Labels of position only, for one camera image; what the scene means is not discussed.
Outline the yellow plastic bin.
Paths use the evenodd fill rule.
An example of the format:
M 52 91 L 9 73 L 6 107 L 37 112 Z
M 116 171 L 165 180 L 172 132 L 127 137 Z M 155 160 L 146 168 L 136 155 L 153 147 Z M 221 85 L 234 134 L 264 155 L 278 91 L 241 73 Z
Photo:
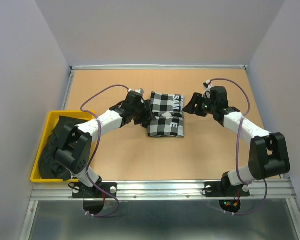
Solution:
M 52 134 L 53 129 L 57 125 L 59 121 L 59 117 L 69 117 L 69 118 L 74 118 L 74 119 L 81 119 L 81 120 L 87 120 L 90 121 L 94 117 L 87 113 L 87 112 L 82 112 L 79 110 L 56 110 L 56 111 L 51 111 L 45 121 L 45 126 L 43 129 L 43 134 L 40 140 L 38 152 L 35 158 L 34 162 L 34 167 L 32 169 L 32 173 L 30 176 L 30 180 L 33 183 L 61 183 L 61 182 L 68 182 L 68 183 L 77 183 L 78 179 L 75 178 L 74 176 L 71 175 L 71 179 L 63 181 L 62 179 L 42 179 L 40 172 L 39 172 L 39 159 L 42 154 L 42 151 L 44 147 L 46 146 L 48 142 L 48 137 Z

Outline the aluminium front rail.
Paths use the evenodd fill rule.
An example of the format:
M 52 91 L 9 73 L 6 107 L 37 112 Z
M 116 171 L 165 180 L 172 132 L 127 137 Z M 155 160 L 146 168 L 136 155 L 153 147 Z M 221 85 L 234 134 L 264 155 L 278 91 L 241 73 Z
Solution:
M 267 199 L 295 199 L 297 197 L 290 179 L 268 179 Z M 118 181 L 116 197 L 127 201 L 208 200 L 202 190 L 211 185 L 210 180 L 158 180 Z M 75 201 L 73 190 L 66 182 L 38 183 L 32 188 L 32 201 Z

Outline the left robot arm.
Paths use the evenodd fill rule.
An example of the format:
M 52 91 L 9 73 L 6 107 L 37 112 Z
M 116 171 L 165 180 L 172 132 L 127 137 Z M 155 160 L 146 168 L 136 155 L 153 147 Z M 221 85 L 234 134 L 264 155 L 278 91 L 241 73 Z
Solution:
M 110 107 L 99 117 L 81 123 L 66 124 L 57 139 L 53 158 L 66 168 L 79 182 L 90 197 L 101 193 L 100 176 L 90 167 L 92 145 L 113 130 L 131 122 L 146 124 L 155 119 L 151 103 L 143 99 L 144 90 L 128 90 L 125 100 Z

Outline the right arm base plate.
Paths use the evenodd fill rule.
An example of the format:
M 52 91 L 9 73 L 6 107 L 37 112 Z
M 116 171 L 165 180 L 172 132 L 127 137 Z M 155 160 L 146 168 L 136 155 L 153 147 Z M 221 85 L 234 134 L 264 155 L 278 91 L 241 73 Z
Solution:
M 224 185 L 221 181 L 208 181 L 204 183 L 201 194 L 208 198 L 227 198 L 227 197 L 249 197 L 250 192 L 243 190 L 243 185 L 232 186 Z

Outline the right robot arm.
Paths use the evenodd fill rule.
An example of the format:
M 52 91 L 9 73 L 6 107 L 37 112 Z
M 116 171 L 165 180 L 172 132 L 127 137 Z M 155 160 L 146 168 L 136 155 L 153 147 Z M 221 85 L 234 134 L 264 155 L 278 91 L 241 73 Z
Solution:
M 283 175 L 291 170 L 285 136 L 257 126 L 239 109 L 230 106 L 225 87 L 208 87 L 204 94 L 195 92 L 183 111 L 199 117 L 212 115 L 222 127 L 236 133 L 238 141 L 244 140 L 249 145 L 248 164 L 225 172 L 220 181 L 211 184 L 208 195 L 231 196 L 254 181 Z

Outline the black white checkered shirt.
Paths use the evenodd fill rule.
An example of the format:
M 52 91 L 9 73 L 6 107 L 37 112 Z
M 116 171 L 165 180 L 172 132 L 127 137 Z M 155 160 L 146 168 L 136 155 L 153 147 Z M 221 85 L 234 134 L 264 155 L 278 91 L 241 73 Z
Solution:
M 182 94 L 164 94 L 153 91 L 150 95 L 150 106 L 154 120 L 143 124 L 147 135 L 152 138 L 183 138 L 184 102 Z

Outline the dark shirt in bin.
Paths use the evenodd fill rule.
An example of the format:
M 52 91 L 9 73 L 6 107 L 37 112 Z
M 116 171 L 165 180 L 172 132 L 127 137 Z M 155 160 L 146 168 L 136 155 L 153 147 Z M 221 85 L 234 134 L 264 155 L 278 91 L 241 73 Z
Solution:
M 61 179 L 63 181 L 71 179 L 71 173 L 54 159 L 54 149 L 64 125 L 77 125 L 85 122 L 87 120 L 66 116 L 59 117 L 51 135 L 47 138 L 47 144 L 38 161 L 38 170 L 42 179 Z

